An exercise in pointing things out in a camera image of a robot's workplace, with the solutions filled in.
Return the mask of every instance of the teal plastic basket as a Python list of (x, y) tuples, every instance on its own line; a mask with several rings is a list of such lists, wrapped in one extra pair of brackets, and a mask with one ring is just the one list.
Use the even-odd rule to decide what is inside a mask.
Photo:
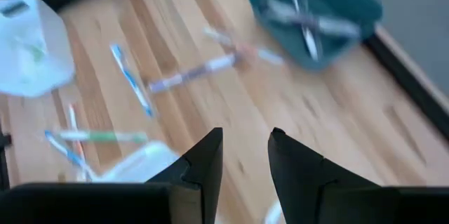
[[(266, 19), (260, 12), (261, 0), (249, 0), (260, 24), (284, 47), (295, 61), (308, 70), (322, 70), (331, 64), (342, 52), (359, 43), (359, 40), (330, 37), (318, 34), (323, 54), (320, 60), (313, 60), (307, 51), (298, 26), (284, 25)], [(292, 4), (291, 0), (279, 0)], [(382, 17), (382, 7), (376, 0), (308, 0), (309, 10), (314, 15), (346, 18), (361, 26), (361, 39), (374, 32), (375, 23)]]

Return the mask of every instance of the hardwood plank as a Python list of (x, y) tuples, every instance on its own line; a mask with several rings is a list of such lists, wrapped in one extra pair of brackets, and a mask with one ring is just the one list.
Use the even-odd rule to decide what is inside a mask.
[[(201, 63), (201, 59), (199, 59), (197, 56), (198, 51), (193, 44), (192, 38), (190, 37), (190, 34), (185, 27), (180, 14), (175, 9), (173, 1), (146, 0), (146, 2), (148, 8), (152, 12), (152, 15), (155, 16), (155, 18), (162, 18), (162, 16), (164, 17), (163, 20), (159, 18), (160, 21), (157, 21), (156, 23), (158, 23), (158, 28), (161, 30), (161, 33), (163, 33), (164, 39), (168, 40), (168, 44), (171, 45), (170, 49), (172, 51), (176, 51), (179, 55), (178, 60), (180, 62), (180, 68), (187, 69), (199, 65)], [(201, 101), (206, 97), (205, 91), (203, 90), (204, 85), (208, 86), (208, 81), (205, 79), (200, 79), (198, 81), (192, 82), (191, 84), (187, 84), (186, 86), (175, 88), (171, 91), (171, 93), (173, 93), (173, 95), (176, 97), (177, 95), (179, 95), (178, 90), (186, 90), (193, 95), (192, 101)], [(204, 131), (203, 126), (201, 126), (200, 129), (198, 127), (194, 129), (194, 131), (197, 132), (197, 136), (195, 136), (195, 134), (192, 135), (196, 137), (196, 139), (199, 139), (199, 130)], [(227, 219), (230, 223), (248, 223), (247, 220), (249, 216), (245, 211), (245, 205), (241, 203), (241, 200), (238, 200), (237, 202), (235, 200), (236, 198), (240, 198), (240, 196), (238, 192), (236, 192), (235, 185), (230, 182), (229, 173), (225, 171), (223, 177), (222, 193), (220, 194), (220, 206), (218, 214), (220, 216), (220, 220)]]
[(45, 139), (45, 129), (60, 128), (51, 94), (35, 99), (10, 98), (11, 134), (14, 138), (18, 179), (14, 184), (55, 181), (60, 176), (73, 180), (67, 158)]
[(413, 76), (423, 87), (435, 98), (436, 102), (449, 112), (449, 98), (444, 94), (432, 80), (424, 73), (421, 67), (410, 57), (410, 55), (399, 45), (399, 43), (386, 31), (385, 28), (378, 25), (376, 35), (385, 43), (393, 54), (407, 67)]
[[(250, 12), (250, 9), (248, 9), (248, 7), (246, 7), (246, 8), (243, 7), (243, 9), (245, 9), (245, 11), (246, 11), (246, 14), (243, 14), (243, 16), (246, 17), (246, 16), (251, 15), (251, 19), (247, 20), (244, 17), (242, 17), (242, 8), (235, 6), (235, 5), (238, 5), (240, 3), (240, 1), (241, 0), (237, 0), (237, 2), (236, 2), (236, 0), (220, 1), (220, 5), (224, 6), (225, 4), (229, 3), (229, 8), (228, 9), (231, 9), (230, 5), (232, 4), (233, 11), (238, 11), (239, 12), (239, 15), (240, 15), (239, 21), (241, 23), (241, 28), (234, 27), (234, 30), (236, 30), (237, 32), (241, 31), (242, 29), (249, 29), (250, 31), (254, 31), (254, 28), (251, 27), (253, 21), (251, 21), (252, 20), (252, 14)], [(314, 109), (310, 108), (311, 106), (308, 105), (310, 103), (310, 101), (308, 101), (308, 100), (311, 100), (313, 102), (313, 101), (316, 100), (317, 96), (313, 95), (313, 96), (311, 96), (311, 99), (306, 98), (306, 97), (303, 97), (303, 99), (298, 99), (297, 98), (298, 96), (301, 97), (304, 94), (296, 95), (295, 93), (292, 93), (292, 91), (289, 91), (289, 88), (290, 89), (292, 88), (292, 86), (289, 85), (290, 82), (285, 83), (285, 79), (282, 79), (282, 81), (279, 82), (279, 83), (276, 83), (276, 81), (273, 81), (272, 84), (278, 84), (278, 85), (281, 84), (282, 86), (285, 86), (285, 88), (283, 90), (280, 90), (280, 92), (284, 92), (285, 91), (285, 92), (289, 93), (289, 95), (290, 95), (290, 93), (292, 93), (292, 95), (290, 95), (291, 99), (292, 99), (292, 102), (290, 102), (290, 103), (293, 103), (293, 102), (297, 103), (298, 100), (303, 101), (303, 102), (300, 102), (300, 103), (304, 103), (304, 105), (300, 108), (300, 111), (293, 112), (295, 110), (290, 110), (289, 113), (285, 113), (283, 111), (287, 111), (287, 109), (291, 109), (291, 107), (288, 107), (288, 106), (286, 107), (284, 105), (284, 103), (286, 103), (285, 100), (279, 99), (279, 97), (277, 97), (278, 94), (275, 91), (276, 88), (273, 88), (273, 86), (270, 85), (269, 80), (267, 80), (270, 77), (264, 77), (263, 73), (264, 72), (259, 69), (259, 70), (250, 71), (247, 74), (240, 74), (240, 77), (242, 79), (242, 82), (245, 84), (245, 87), (246, 87), (249, 95), (252, 97), (253, 102), (257, 105), (257, 108), (259, 109), (259, 111), (261, 111), (261, 113), (264, 115), (266, 121), (272, 121), (272, 123), (273, 122), (274, 123), (277, 122), (277, 123), (281, 123), (283, 125), (284, 124), (285, 125), (290, 125), (290, 126), (287, 126), (288, 127), (287, 132), (289, 132), (290, 135), (296, 135), (297, 131), (301, 131), (301, 134), (299, 135), (299, 137), (297, 137), (297, 139), (301, 140), (302, 142), (304, 142), (304, 141), (305, 142), (309, 142), (309, 144), (307, 144), (307, 145), (312, 147), (312, 148), (314, 148), (314, 149), (319, 148), (317, 146), (318, 143), (319, 143), (317, 141), (317, 138), (321, 137), (321, 138), (327, 140), (323, 144), (323, 146), (329, 146), (328, 141), (332, 142), (331, 140), (333, 138), (336, 138), (337, 140), (340, 139), (340, 138), (337, 138), (337, 137), (333, 137), (335, 135), (334, 132), (329, 132), (329, 134), (323, 134), (322, 133), (320, 136), (316, 136), (316, 134), (318, 134), (320, 132), (323, 132), (322, 126), (326, 125), (326, 121), (315, 121), (315, 122), (309, 122), (308, 124), (306, 124), (307, 121), (305, 121), (304, 119), (301, 119), (297, 123), (297, 125), (292, 124), (291, 122), (294, 121), (294, 120), (291, 119), (290, 114), (292, 114), (292, 115), (296, 114), (294, 117), (298, 117), (298, 115), (302, 117), (302, 115), (304, 114), (304, 111), (308, 111), (310, 113), (314, 113)], [(297, 79), (304, 79), (304, 77), (305, 77), (305, 74), (301, 74), (301, 77), (298, 77)], [(326, 92), (326, 89), (327, 89), (326, 85), (317, 77), (307, 76), (307, 80), (302, 80), (301, 82), (306, 83), (306, 85), (308, 85), (308, 86), (311, 86), (311, 87), (313, 86), (313, 88), (310, 88), (309, 90), (307, 90), (306, 88), (302, 88), (304, 91), (308, 91), (308, 92), (310, 92), (310, 91), (313, 91), (313, 92), (317, 91), (319, 93)], [(313, 130), (313, 131), (308, 130), (312, 126), (316, 127), (316, 129)], [(335, 146), (340, 146), (340, 145), (338, 145), (338, 144), (332, 145), (332, 147), (327, 147), (327, 150), (332, 150), (331, 152), (335, 153), (335, 155), (337, 155), (338, 152), (335, 151), (335, 148), (334, 148)], [(357, 146), (354, 146), (354, 145), (352, 145), (352, 146), (353, 146), (353, 149), (354, 149), (354, 151), (356, 153), (360, 153), (356, 157), (358, 157), (358, 158), (362, 157), (362, 158), (359, 158), (359, 159), (363, 160), (363, 155), (361, 154), (361, 151), (357, 148)], [(348, 149), (348, 146), (347, 146), (347, 143), (346, 143), (345, 149), (342, 150), (342, 152), (345, 152), (345, 151), (348, 151), (348, 150), (349, 149)], [(347, 162), (343, 162), (343, 163), (346, 163), (346, 164), (347, 163), (354, 163), (354, 162), (352, 162), (352, 160), (354, 160), (354, 157), (349, 157), (349, 156), (346, 156), (346, 157), (348, 157), (346, 159), (348, 161)], [(365, 166), (362, 165), (362, 164), (369, 164), (368, 160), (365, 159), (365, 162), (360, 161), (359, 164), (361, 164), (361, 165), (358, 167), (358, 170), (364, 171), (362, 173), (362, 175), (366, 174), (365, 176), (369, 177), (369, 178), (377, 177), (376, 173), (373, 171), (372, 168), (371, 168), (371, 171), (369, 171), (370, 169), (367, 169), (367, 165), (365, 165)]]
[[(100, 89), (95, 69), (89, 55), (79, 38), (75, 26), (69, 21), (65, 21), (67, 33), (72, 45), (72, 55), (76, 65), (76, 85), (79, 88), (84, 111), (90, 129), (113, 131), (112, 121), (107, 111), (105, 100)], [(112, 160), (121, 156), (119, 145), (110, 143), (104, 146), (101, 143), (95, 144), (100, 165), (109, 165)]]
[(154, 58), (156, 59), (159, 68), (161, 68), (161, 72), (163, 74), (173, 73), (177, 67), (176, 59), (173, 57), (166, 41), (162, 39), (148, 8), (145, 6), (145, 2), (143, 0), (130, 1), (135, 9), (135, 14), (139, 20), (140, 26), (145, 33), (147, 42), (152, 48)]
[[(197, 56), (207, 60), (216, 58), (224, 54), (220, 45), (210, 39), (205, 39), (202, 33), (208, 21), (201, 13), (199, 6), (195, 5), (195, 0), (173, 0), (177, 10), (180, 12), (190, 37), (197, 47)], [(257, 108), (248, 97), (246, 89), (235, 70), (224, 70), (208, 78), (210, 84), (203, 81), (201, 84), (201, 96), (205, 100), (202, 102), (204, 114), (208, 121), (214, 121), (217, 125), (222, 125), (227, 132), (225, 137), (224, 162), (227, 164), (229, 172), (237, 188), (246, 201), (250, 215), (254, 221), (262, 220), (263, 209), (267, 208), (273, 200), (273, 185), (269, 176), (269, 169), (258, 169), (247, 173), (246, 169), (253, 169), (258, 164), (268, 164), (266, 142), (269, 129), (260, 116)], [(247, 139), (244, 143), (238, 138)]]
[[(72, 82), (70, 84), (67, 84), (65, 86), (62, 86), (58, 89), (58, 95), (60, 96), (61, 104), (63, 113), (61, 115), (58, 115), (58, 117), (64, 116), (66, 121), (69, 121), (69, 112), (68, 107), (69, 105), (74, 106), (75, 110), (75, 117), (76, 122), (78, 124), (79, 129), (89, 129), (89, 123), (86, 118), (86, 112), (82, 103), (81, 94), (79, 93), (79, 89), (76, 85), (76, 82)], [(69, 125), (62, 126), (63, 128), (70, 128)], [(81, 143), (83, 146), (84, 155), (86, 156), (86, 161), (91, 166), (91, 168), (97, 172), (101, 173), (104, 168), (102, 169), (100, 165), (100, 160), (98, 159), (97, 150), (95, 147), (95, 143)]]
[(396, 125), (401, 127), (413, 150), (418, 152), (429, 171), (428, 185), (446, 185), (449, 173), (446, 164), (449, 149), (444, 139), (429, 125), (419, 110), (407, 99), (398, 100), (391, 107)]
[[(8, 96), (0, 94), (0, 126), (1, 133), (11, 134), (11, 118), (9, 114)], [(8, 177), (10, 186), (19, 184), (19, 168), (15, 156), (14, 144), (7, 147), (5, 150), (6, 163), (8, 164)]]
[[(375, 67), (369, 68), (371, 72), (367, 71), (364, 67), (369, 63), (367, 59), (355, 56), (345, 58), (346, 64), (336, 65), (328, 72), (328, 86), (334, 93), (341, 93), (340, 102), (344, 103), (345, 110), (353, 114), (359, 128), (369, 135), (370, 140), (366, 142), (366, 148), (374, 148), (377, 154), (382, 155), (382, 161), (386, 162), (385, 166), (393, 169), (399, 182), (425, 184), (424, 164), (419, 162), (419, 157), (409, 145), (405, 144), (384, 113), (385, 108), (397, 99), (398, 95), (395, 93), (398, 90), (391, 83), (383, 81), (386, 80), (381, 79), (384, 76), (375, 74), (377, 71)], [(344, 66), (344, 70), (336, 69), (340, 66)], [(357, 78), (354, 78), (355, 71), (359, 71)], [(378, 81), (373, 82), (373, 77), (378, 77)], [(375, 90), (371, 85), (370, 89), (359, 91), (368, 81), (376, 83)]]
[(64, 106), (62, 104), (61, 96), (59, 95), (58, 90), (53, 90), (51, 92), (51, 96), (53, 97), (53, 102), (55, 102), (56, 114), (58, 115), (59, 124), (63, 129), (68, 128), (67, 120), (65, 117)]
[[(185, 52), (191, 49), (192, 46), (183, 39), (186, 36), (188, 38), (189, 34), (173, 2), (171, 0), (144, 1), (151, 16), (155, 19), (157, 29), (160, 31), (159, 35), (167, 41), (169, 49), (173, 51), (173, 55), (178, 62), (177, 67), (180, 70), (187, 70), (189, 65), (191, 67), (196, 66), (192, 64), (193, 62), (190, 62), (188, 65), (181, 63), (186, 61)], [(179, 86), (179, 88), (174, 88), (171, 93), (180, 108), (180, 112), (192, 138), (200, 139), (206, 135), (212, 129), (212, 126), (207, 127), (204, 118), (200, 115), (197, 104), (192, 96), (193, 91), (187, 86)]]
[[(159, 67), (153, 55), (161, 52), (157, 48), (153, 48), (148, 42), (145, 29), (141, 26), (135, 14), (136, 10), (136, 8), (132, 7), (129, 11), (123, 13), (120, 17), (120, 23), (128, 44), (133, 49), (132, 56), (136, 61), (136, 67), (140, 76), (146, 82), (156, 81), (162, 77), (163, 69)], [(149, 11), (146, 14), (148, 18), (152, 19)], [(160, 36), (159, 32), (153, 32), (155, 35)], [(191, 138), (188, 128), (182, 116), (180, 116), (181, 111), (176, 99), (169, 93), (162, 93), (161, 95), (152, 96), (152, 100), (158, 108), (161, 128), (169, 145), (179, 152), (187, 151), (197, 139), (193, 140)]]

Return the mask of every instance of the toothbrush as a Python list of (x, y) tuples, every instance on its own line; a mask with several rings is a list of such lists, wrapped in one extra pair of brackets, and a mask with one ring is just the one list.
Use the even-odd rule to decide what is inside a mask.
[(50, 142), (50, 144), (57, 149), (59, 152), (61, 152), (68, 160), (70, 160), (73, 164), (81, 167), (84, 169), (91, 178), (96, 178), (95, 172), (90, 168), (90, 166), (83, 161), (79, 156), (77, 156), (75, 153), (73, 153), (71, 150), (67, 149), (66, 147), (62, 146), (56, 139), (55, 136), (48, 130), (45, 131), (45, 137)]
[(125, 75), (125, 78), (128, 80), (131, 87), (133, 88), (135, 95), (138, 97), (140, 104), (143, 106), (145, 114), (150, 117), (153, 117), (154, 111), (152, 109), (151, 104), (147, 102), (147, 99), (145, 98), (143, 92), (140, 90), (138, 83), (136, 82), (134, 76), (130, 73), (129, 69), (123, 65), (124, 58), (120, 46), (117, 44), (112, 44), (110, 48), (112, 54), (114, 55), (115, 60), (117, 61), (117, 64), (119, 65), (120, 70), (123, 72), (123, 75)]
[(186, 83), (198, 77), (202, 77), (204, 75), (217, 72), (228, 67), (232, 67), (239, 59), (240, 57), (234, 54), (229, 54), (220, 58), (212, 59), (188, 72), (179, 73), (174, 75), (173, 77), (150, 83), (149, 89), (152, 93), (167, 91), (174, 86)]
[(360, 26), (350, 20), (297, 13), (289, 4), (279, 0), (266, 0), (266, 6), (267, 18), (283, 24), (300, 24), (323, 34), (350, 39), (360, 38), (361, 35)]
[[(203, 32), (205, 35), (209, 36), (210, 38), (214, 39), (216, 42), (226, 45), (226, 46), (235, 46), (235, 43), (232, 41), (231, 37), (229, 37), (228, 35), (219, 32), (213, 28), (210, 27), (205, 27), (203, 29)], [(245, 45), (246, 47), (252, 48), (254, 51), (257, 51), (257, 55), (262, 58), (265, 59), (266, 61), (269, 61), (270, 63), (274, 64), (274, 65), (282, 65), (283, 64), (283, 59), (281, 56), (271, 52), (270, 50), (266, 49), (266, 48), (258, 48), (258, 47), (254, 47), (250, 44), (242, 44)]]
[(101, 131), (59, 131), (56, 136), (64, 140), (71, 141), (133, 141), (135, 143), (145, 143), (148, 141), (146, 133), (117, 133), (117, 132), (101, 132)]
[[(303, 5), (304, 9), (300, 8), (300, 1), (299, 0), (292, 0), (292, 1), (293, 1), (293, 5), (295, 6), (295, 10), (296, 10), (297, 13), (301, 13), (302, 11), (306, 11), (307, 12), (307, 8), (308, 8), (307, 0), (302, 0), (302, 5)], [(306, 43), (307, 50), (309, 51), (310, 57), (313, 60), (318, 61), (319, 60), (318, 47), (316, 45), (314, 34), (310, 30), (310, 28), (302, 27), (302, 36), (303, 36), (304, 41)]]

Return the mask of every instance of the handle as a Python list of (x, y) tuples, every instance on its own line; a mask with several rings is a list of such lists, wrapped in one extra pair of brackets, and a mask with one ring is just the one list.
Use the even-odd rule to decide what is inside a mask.
[(0, 0), (0, 19), (10, 20), (30, 9), (33, 0)]

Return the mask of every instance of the white plastic container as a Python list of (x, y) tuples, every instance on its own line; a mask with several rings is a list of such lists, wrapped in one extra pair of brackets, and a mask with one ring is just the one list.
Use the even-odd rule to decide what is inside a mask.
[(74, 76), (62, 19), (42, 0), (0, 0), (0, 92), (37, 97)]
[(126, 157), (110, 171), (92, 177), (94, 183), (145, 183), (179, 156), (165, 143), (152, 141)]

